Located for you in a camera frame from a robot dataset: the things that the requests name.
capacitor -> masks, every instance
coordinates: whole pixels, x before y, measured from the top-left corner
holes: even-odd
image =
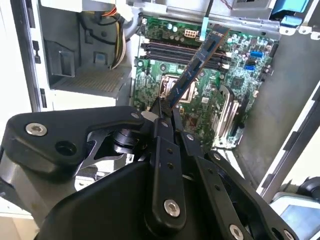
[[[168,24],[166,25],[166,28],[169,29],[169,30],[171,30],[171,29],[172,29],[172,24],[171,24],[171,23],[168,23]]]

silver bolt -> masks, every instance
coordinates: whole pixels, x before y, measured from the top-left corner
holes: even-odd
[[[221,157],[218,154],[214,153],[213,156],[214,156],[215,159],[221,160]]]
[[[166,128],[169,127],[169,125],[168,125],[165,121],[161,121],[161,124],[162,124],[163,126],[165,126]]]
[[[285,233],[285,235],[286,235],[286,237],[288,238],[288,239],[290,239],[290,240],[295,240],[295,238],[291,235],[291,233],[290,232],[288,232],[287,230],[284,230],[284,233]]]
[[[135,119],[138,119],[138,118],[139,118],[139,115],[136,114],[135,112],[132,112],[132,113],[131,113],[131,116],[134,117]]]
[[[172,199],[168,199],[164,201],[164,210],[171,217],[177,218],[180,215],[180,207],[179,205]]]
[[[191,134],[187,134],[186,137],[187,137],[189,140],[191,140],[191,141],[194,140],[194,136],[192,136]]]
[[[46,135],[48,132],[47,128],[44,125],[36,122],[29,123],[25,127],[25,131],[30,135],[38,136],[38,137],[42,137]]]
[[[236,240],[244,240],[244,235],[243,235],[242,231],[236,225],[231,224],[229,229],[230,229],[232,236]]]

green circuit board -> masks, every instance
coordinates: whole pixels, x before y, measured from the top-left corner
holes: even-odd
[[[198,32],[201,29],[199,25],[150,16],[144,18],[146,24],[142,28],[142,41],[145,38],[192,47],[202,44],[197,36],[186,37],[186,30]],[[278,41],[273,39],[231,30],[219,47],[229,57],[227,73],[204,68],[195,81],[194,89],[184,96],[187,100],[179,102],[177,107],[180,109],[184,129],[194,133],[206,149],[212,147],[232,149],[238,144],[244,132],[243,125],[258,96],[263,78],[269,70],[276,44]],[[254,69],[247,70],[245,67],[251,60],[251,52],[259,52],[262,56],[254,58]],[[143,111],[151,106],[157,96],[165,97],[165,91],[167,93],[172,86],[164,85],[174,83],[185,66],[169,61],[142,58],[137,60],[139,64],[136,69],[133,99],[134,106]],[[241,123],[241,127],[223,138],[215,137],[213,131],[225,104],[225,99],[219,91],[221,85],[229,87],[234,99],[239,102],[234,124]]]
[[[170,81],[174,83],[183,72],[185,65],[162,62],[156,60],[139,60],[135,79],[134,106],[138,110],[149,110],[157,96],[165,92],[164,80],[167,78],[167,92]],[[210,147],[215,135],[208,124],[211,113],[215,109],[221,110],[224,98],[219,92],[220,72],[203,69],[198,75],[191,91],[187,91],[184,99],[176,107],[179,108],[184,129],[194,133],[204,145]]]

white connector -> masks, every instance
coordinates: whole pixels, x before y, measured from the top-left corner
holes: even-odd
[[[195,39],[197,36],[197,31],[186,29],[184,30],[184,36],[186,38]]]

motherboard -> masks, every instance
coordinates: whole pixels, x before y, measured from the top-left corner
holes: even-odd
[[[149,110],[156,97],[168,95],[202,44],[200,30],[144,16],[133,91],[138,110]],[[233,149],[239,143],[277,47],[276,40],[231,30],[175,106],[184,129],[205,150]]]

